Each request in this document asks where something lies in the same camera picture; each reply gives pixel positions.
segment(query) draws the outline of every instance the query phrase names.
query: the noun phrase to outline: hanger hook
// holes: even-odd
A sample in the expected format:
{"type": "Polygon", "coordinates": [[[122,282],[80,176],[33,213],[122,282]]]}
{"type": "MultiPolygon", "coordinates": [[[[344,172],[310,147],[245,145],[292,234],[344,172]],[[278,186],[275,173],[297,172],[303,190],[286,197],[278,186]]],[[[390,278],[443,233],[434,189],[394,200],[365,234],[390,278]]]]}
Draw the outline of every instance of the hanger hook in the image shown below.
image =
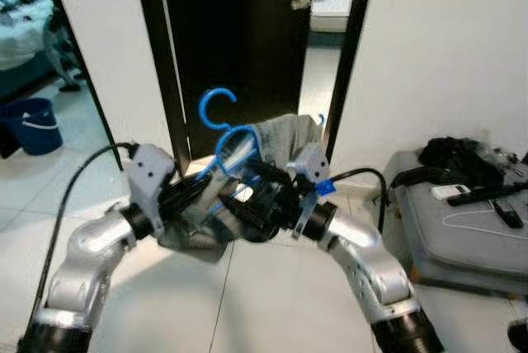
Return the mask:
{"type": "Polygon", "coordinates": [[[225,87],[217,87],[213,89],[212,91],[207,92],[200,100],[200,105],[198,107],[198,115],[200,116],[200,119],[202,123],[207,126],[209,129],[212,130],[231,130],[230,124],[214,124],[212,123],[209,118],[207,117],[206,109],[207,109],[207,103],[209,103],[209,100],[211,100],[212,97],[216,95],[225,95],[229,98],[230,101],[235,103],[237,101],[237,97],[225,87]]]}

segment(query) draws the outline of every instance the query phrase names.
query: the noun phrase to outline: blue clothes hanger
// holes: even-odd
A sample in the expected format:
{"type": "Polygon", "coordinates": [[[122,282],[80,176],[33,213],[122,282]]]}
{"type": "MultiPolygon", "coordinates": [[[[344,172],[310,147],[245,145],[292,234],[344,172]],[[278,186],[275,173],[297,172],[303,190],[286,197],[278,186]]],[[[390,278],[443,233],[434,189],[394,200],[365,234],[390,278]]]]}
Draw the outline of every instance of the blue clothes hanger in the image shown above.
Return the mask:
{"type": "Polygon", "coordinates": [[[202,99],[200,100],[200,104],[198,106],[198,115],[200,117],[200,120],[202,123],[207,126],[209,129],[212,130],[225,130],[226,132],[218,143],[216,144],[216,147],[214,149],[214,159],[213,161],[196,176],[196,179],[202,178],[205,174],[209,172],[211,168],[218,165],[218,167],[222,170],[222,172],[226,175],[228,175],[231,171],[235,170],[242,164],[244,164],[250,157],[252,157],[255,154],[258,154],[258,141],[257,141],[257,134],[255,133],[255,129],[252,128],[249,125],[240,125],[235,126],[234,128],[231,127],[230,124],[223,123],[223,124],[215,124],[209,120],[209,117],[207,116],[207,104],[209,101],[218,95],[225,95],[229,98],[230,101],[235,103],[237,101],[237,97],[229,90],[224,87],[217,87],[209,92],[207,92],[202,99]],[[227,168],[224,165],[224,162],[222,162],[220,158],[220,154],[222,152],[222,147],[225,145],[225,143],[233,136],[234,134],[238,132],[248,132],[252,135],[252,149],[249,151],[246,156],[239,159],[234,165],[231,165],[229,168],[227,168]]]}

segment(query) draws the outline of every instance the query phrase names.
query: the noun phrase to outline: blue bucket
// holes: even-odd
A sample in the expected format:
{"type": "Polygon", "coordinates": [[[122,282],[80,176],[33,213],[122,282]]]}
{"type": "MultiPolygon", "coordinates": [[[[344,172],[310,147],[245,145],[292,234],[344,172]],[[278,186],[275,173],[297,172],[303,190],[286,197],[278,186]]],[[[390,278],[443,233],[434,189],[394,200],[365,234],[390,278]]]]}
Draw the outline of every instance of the blue bucket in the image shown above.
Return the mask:
{"type": "Polygon", "coordinates": [[[63,145],[48,99],[34,97],[7,104],[0,108],[0,122],[9,128],[29,155],[50,153],[63,145]]]}

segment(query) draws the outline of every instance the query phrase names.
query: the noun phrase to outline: white bedsheet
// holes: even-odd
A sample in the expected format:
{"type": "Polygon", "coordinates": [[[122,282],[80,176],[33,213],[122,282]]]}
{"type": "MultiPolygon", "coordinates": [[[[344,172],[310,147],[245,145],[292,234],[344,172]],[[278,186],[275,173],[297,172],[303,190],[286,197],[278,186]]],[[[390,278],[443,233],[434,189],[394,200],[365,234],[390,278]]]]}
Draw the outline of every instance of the white bedsheet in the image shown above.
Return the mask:
{"type": "Polygon", "coordinates": [[[310,29],[312,31],[344,33],[352,0],[313,0],[310,29]]]}
{"type": "Polygon", "coordinates": [[[51,0],[38,0],[9,12],[16,24],[0,26],[0,70],[20,66],[44,49],[42,32],[53,6],[51,0]],[[32,20],[24,21],[24,16],[32,20]]]}

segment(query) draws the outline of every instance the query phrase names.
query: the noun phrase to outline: white cable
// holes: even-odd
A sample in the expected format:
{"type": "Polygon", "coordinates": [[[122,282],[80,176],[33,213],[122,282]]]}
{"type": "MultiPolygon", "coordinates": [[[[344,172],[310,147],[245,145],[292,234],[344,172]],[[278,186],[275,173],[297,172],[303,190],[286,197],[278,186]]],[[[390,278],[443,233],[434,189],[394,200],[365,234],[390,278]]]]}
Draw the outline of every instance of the white cable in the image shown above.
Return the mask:
{"type": "MultiPolygon", "coordinates": [[[[455,217],[456,215],[464,215],[464,214],[481,214],[481,213],[492,213],[494,212],[495,210],[481,210],[481,211],[466,211],[464,213],[455,213],[455,214],[450,214],[450,215],[447,215],[446,217],[443,218],[442,220],[442,223],[446,226],[446,227],[453,227],[453,228],[462,228],[462,229],[471,229],[471,230],[474,230],[474,231],[479,231],[479,232],[484,232],[484,233],[491,233],[493,235],[500,235],[500,236],[506,236],[508,238],[518,238],[518,239],[524,239],[524,240],[528,240],[528,238],[525,238],[523,236],[516,236],[516,235],[510,235],[508,233],[501,233],[501,232],[495,232],[495,231],[489,231],[487,229],[481,229],[481,228],[475,228],[475,227],[467,227],[465,225],[453,225],[453,224],[447,224],[446,223],[446,220],[447,219],[450,219],[452,217],[455,217]]],[[[521,220],[523,223],[525,224],[528,224],[528,221],[522,219],[521,220]]]]}

